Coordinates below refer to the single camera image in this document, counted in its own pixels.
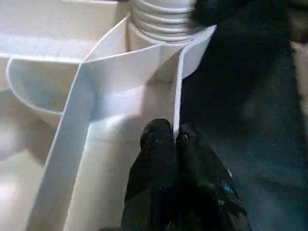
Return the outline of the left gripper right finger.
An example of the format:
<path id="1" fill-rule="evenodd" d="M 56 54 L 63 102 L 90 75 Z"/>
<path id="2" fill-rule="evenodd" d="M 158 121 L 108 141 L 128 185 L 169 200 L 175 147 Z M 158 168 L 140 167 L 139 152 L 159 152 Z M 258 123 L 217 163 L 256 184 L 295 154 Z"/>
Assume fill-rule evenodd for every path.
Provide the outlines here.
<path id="1" fill-rule="evenodd" d="M 229 170 L 189 126 L 176 139 L 183 225 L 190 231 L 249 231 L 251 226 Z"/>

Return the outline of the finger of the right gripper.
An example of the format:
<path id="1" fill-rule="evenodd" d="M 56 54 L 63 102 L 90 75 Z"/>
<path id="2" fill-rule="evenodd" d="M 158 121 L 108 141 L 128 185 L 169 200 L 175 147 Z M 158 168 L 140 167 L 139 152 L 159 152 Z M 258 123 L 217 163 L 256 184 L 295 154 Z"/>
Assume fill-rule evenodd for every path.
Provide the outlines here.
<path id="1" fill-rule="evenodd" d="M 245 0 L 197 0 L 190 19 L 200 26 L 213 26 L 227 19 L 245 4 Z"/>

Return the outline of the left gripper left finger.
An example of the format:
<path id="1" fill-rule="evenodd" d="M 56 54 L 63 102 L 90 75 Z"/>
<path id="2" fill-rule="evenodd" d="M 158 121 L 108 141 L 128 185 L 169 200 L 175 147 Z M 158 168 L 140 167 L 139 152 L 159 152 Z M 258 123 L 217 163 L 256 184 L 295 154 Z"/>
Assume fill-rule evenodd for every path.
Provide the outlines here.
<path id="1" fill-rule="evenodd" d="M 122 213 L 122 231 L 169 231 L 178 219 L 178 161 L 171 125 L 154 119 L 144 128 Z"/>

